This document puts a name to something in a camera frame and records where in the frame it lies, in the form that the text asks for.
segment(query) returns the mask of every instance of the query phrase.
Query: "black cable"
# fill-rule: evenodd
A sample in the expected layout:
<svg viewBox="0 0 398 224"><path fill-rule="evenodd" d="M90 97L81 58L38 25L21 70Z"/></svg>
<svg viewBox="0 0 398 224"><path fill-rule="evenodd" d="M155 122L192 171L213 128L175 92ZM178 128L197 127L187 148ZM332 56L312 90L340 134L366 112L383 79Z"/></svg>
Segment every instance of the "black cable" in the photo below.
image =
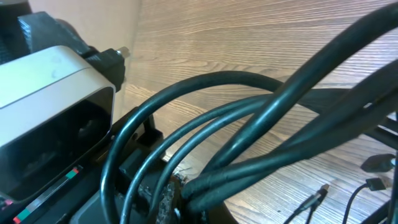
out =
<svg viewBox="0 0 398 224"><path fill-rule="evenodd" d="M380 68L354 86L345 97L335 103L331 108L320 116L317 116L292 137L284 141L281 147L291 146L298 142L314 138L324 133L327 129L347 120L349 116L355 116L358 110L382 97L398 85L396 84L397 73L398 60Z"/></svg>
<svg viewBox="0 0 398 224"><path fill-rule="evenodd" d="M196 146L199 145L202 141L204 141L207 137L211 136L219 129L231 124L232 122L241 119L247 115L254 113L256 110L260 108L260 106L264 103L264 100L257 100L252 102L249 105L242 106L240 108L236 108L235 110L226 113L219 118L216 118L214 121L207 124L197 133L195 133L188 141L186 141L180 149L178 149L174 155L169 159L165 168L163 169L162 174L160 175L155 190L152 194L151 202L150 202L150 211L155 209L155 206L158 205L160 201L160 195L163 191L164 186L170 179L173 171L180 164L182 159L188 155Z"/></svg>
<svg viewBox="0 0 398 224"><path fill-rule="evenodd" d="M277 84L279 84L279 81L275 84L273 78L250 72L213 72L180 81L163 89L143 102L115 137L104 163L101 175L100 195L101 206L107 223L119 222L119 215L114 201L114 181L116 179L121 152L139 125L160 107L182 95L203 88L226 84L247 85L274 90Z"/></svg>
<svg viewBox="0 0 398 224"><path fill-rule="evenodd" d="M359 187L354 191L354 193L351 195L351 197L349 198L348 203L347 203L347 207L346 207L346 211L345 211L345 213L344 213L343 224L346 224L346 223L347 223L348 215L349 215L349 210L350 210L350 208L351 208L351 204L353 203L353 200L354 200L355 196L356 196L362 189L364 189L364 188L366 188L366 187L368 187L368 184L363 184L363 185L359 186Z"/></svg>
<svg viewBox="0 0 398 224"><path fill-rule="evenodd" d="M299 215L301 212L294 212L293 214L291 214L286 221L284 222L284 224L289 224L291 221L293 221L293 219Z"/></svg>
<svg viewBox="0 0 398 224"><path fill-rule="evenodd" d="M301 203L298 206L298 208L294 210L293 214L290 217L288 217L288 219L284 223L286 224L290 223L297 215L300 215L302 212L310 208L311 211L307 220L307 223L309 223L312 214L318 208L318 206L323 202L326 195L328 194L328 189L329 189L328 184L323 185L321 189L317 190L316 194L309 196L303 203Z"/></svg>
<svg viewBox="0 0 398 224"><path fill-rule="evenodd" d="M216 153L203 172L224 167L270 130L316 83L347 58L398 26L398 3L364 16L301 66Z"/></svg>
<svg viewBox="0 0 398 224"><path fill-rule="evenodd" d="M334 126L355 117L357 111L362 110L365 105L381 98L387 91L391 91L397 86L394 81L397 73L398 60L374 72L351 89L337 103L333 104L331 108L309 122L275 150L284 150L300 142L315 139ZM374 85L380 86L380 88L372 88ZM371 131L371 135L375 136L376 134L376 131ZM222 184L221 174L218 176L219 179L214 179L213 181L209 181L211 177L207 177L207 181L203 181L203 176L206 175L199 176L198 180L193 180L184 187L182 192L184 198L189 198L192 194L198 194L212 186Z"/></svg>
<svg viewBox="0 0 398 224"><path fill-rule="evenodd" d="M134 200L135 193L137 192L141 181L143 180L146 172L152 167L157 159L160 159L161 155L176 141L178 141L182 136L186 135L193 129L199 127L200 125L206 123L209 120L217 118L233 109L249 105L258 100L263 100L264 96L251 96L242 100L237 100L231 103L214 108L202 115L192 119L190 122L184 124L172 134L170 134L162 143L157 146L145 159L145 161L140 166L139 170L134 175L133 180L130 183L129 189L124 200L124 206L121 213L121 223L127 223L129 220L129 212L132 208L132 201Z"/></svg>
<svg viewBox="0 0 398 224"><path fill-rule="evenodd" d="M215 182L228 182L242 177L246 179L248 175L255 175L256 177L266 176L280 167L293 164L302 159L310 159L319 153L323 153L346 141L356 138L364 130L377 126L385 116L396 108L396 100L398 100L398 94L396 91L393 91L387 97L363 109L361 113L358 113L357 117L349 122L341 124L315 139L300 142L290 146L284 151L275 150L264 156L232 164L211 173L202 174L191 182L195 181L193 183L194 186L198 184L211 185ZM233 184L235 184L235 182L232 181L220 187L210 189L197 198L194 198L188 203L188 210L192 213L198 213L219 204L226 197L230 196L230 191L228 191L228 189L231 187L233 188Z"/></svg>
<svg viewBox="0 0 398 224"><path fill-rule="evenodd" d="M308 92L301 100L300 104L313 110L317 113L321 113L325 108L336 101L338 98L343 96L348 92L348 89L315 89ZM189 133L191 130L197 128L199 125L219 116L225 114L227 111L230 111L234 108L244 106L246 104L252 103L256 100L264 101L267 95L259 95L252 96L242 100L234 101L223 106L219 106L215 109L212 109L197 118L192 119L187 124L184 124L182 127L178 128L174 131L170 136L168 136L159 146L153 150L143 164L140 166L139 170L136 172L130 186L129 190L126 194L126 199L124 201L123 211L121 215L121 223L125 223L126 220L129 220L127 217L127 211L132 208L132 201L134 200L134 194L137 192L138 186L141 183L145 173L151 167L151 165L160 158L160 156L170 147L173 143L175 143L178 139L180 139L185 134Z"/></svg>
<svg viewBox="0 0 398 224"><path fill-rule="evenodd" d="M311 223L311 219L312 219L312 216L313 216L314 212L315 212L315 208L311 207L310 212L308 213L307 221L305 221L305 224L310 224Z"/></svg>

